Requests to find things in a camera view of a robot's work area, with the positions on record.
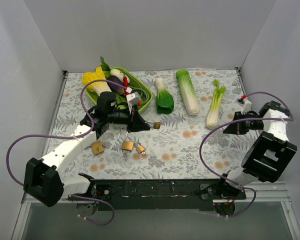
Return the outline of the tiny brass padlock with key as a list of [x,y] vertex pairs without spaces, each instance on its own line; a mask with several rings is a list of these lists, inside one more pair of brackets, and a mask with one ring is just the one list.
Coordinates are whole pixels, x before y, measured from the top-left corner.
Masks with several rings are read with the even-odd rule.
[[149,122],[149,121],[147,121],[146,124],[147,124],[151,129],[159,130],[160,127],[161,127],[161,123],[158,122],[158,121],[155,121],[155,122]]

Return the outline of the small brass padlock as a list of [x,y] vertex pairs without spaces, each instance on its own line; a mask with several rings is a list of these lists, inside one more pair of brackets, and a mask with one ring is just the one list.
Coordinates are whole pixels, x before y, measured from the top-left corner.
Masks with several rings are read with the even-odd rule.
[[142,155],[146,154],[146,148],[139,141],[136,141],[134,143],[134,146],[139,154],[142,154]]

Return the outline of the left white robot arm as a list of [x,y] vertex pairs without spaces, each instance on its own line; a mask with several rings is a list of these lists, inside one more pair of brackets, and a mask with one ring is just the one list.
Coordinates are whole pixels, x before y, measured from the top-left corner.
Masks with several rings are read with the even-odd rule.
[[68,140],[40,159],[31,158],[27,162],[23,190],[47,207],[73,194],[80,194],[85,200],[93,199],[97,194],[93,177],[84,173],[72,177],[63,174],[84,149],[109,129],[110,124],[126,125],[129,133],[150,130],[150,125],[138,111],[140,95],[132,92],[126,100],[127,107],[120,109],[113,92],[102,92]]

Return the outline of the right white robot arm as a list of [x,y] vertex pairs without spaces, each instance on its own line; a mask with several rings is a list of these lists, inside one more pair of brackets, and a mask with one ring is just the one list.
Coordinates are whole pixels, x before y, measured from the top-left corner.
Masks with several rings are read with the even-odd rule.
[[[224,134],[243,135],[250,130],[261,133],[244,156],[241,166],[224,173],[227,180],[221,178],[216,186],[217,195],[222,199],[235,197],[240,189],[232,183],[246,186],[252,182],[274,183],[282,175],[285,168],[297,152],[297,146],[290,143],[282,119],[290,117],[290,111],[276,101],[266,103],[259,111],[236,111],[233,120],[260,118],[232,123]],[[262,118],[279,118],[279,120],[261,120]]]

